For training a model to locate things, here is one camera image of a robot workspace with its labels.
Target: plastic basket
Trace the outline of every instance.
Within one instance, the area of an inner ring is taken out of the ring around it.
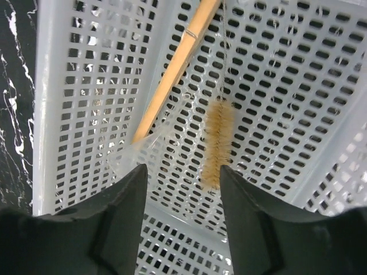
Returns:
[[[41,3],[33,212],[55,213],[116,180],[131,139],[199,1]],[[227,0],[232,168],[259,188],[333,215],[365,205],[364,1]],[[203,193],[205,111],[222,73],[217,12],[152,131],[179,95],[148,193],[137,274],[231,274],[219,192]],[[149,164],[149,156],[140,160]]]

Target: wooden stick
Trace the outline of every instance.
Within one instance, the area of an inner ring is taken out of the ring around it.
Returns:
[[[219,8],[220,3],[221,0],[201,1],[189,27],[184,31],[181,42],[150,101],[148,109],[132,139],[133,143],[143,139],[149,133],[173,85],[177,85],[181,79],[193,53],[201,42],[215,12]]]

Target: tan bristles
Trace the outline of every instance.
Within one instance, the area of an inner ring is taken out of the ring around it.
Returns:
[[[219,189],[220,167],[228,165],[234,124],[234,110],[228,101],[216,100],[209,104],[205,124],[205,163],[201,174],[204,188]]]

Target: white plastic basket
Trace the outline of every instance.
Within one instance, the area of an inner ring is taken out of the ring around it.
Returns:
[[[107,156],[131,143],[198,4],[41,3],[35,215],[55,213],[113,184]],[[310,211],[333,215],[365,205],[365,2],[227,5],[226,94],[237,109],[232,168]],[[221,14],[152,128],[180,94],[194,94],[155,162],[158,184],[148,193],[137,274],[232,273],[220,193],[199,188],[205,111],[223,66]]]

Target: black marble surface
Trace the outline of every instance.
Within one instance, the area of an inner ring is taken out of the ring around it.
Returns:
[[[32,212],[36,0],[0,0],[0,204]]]

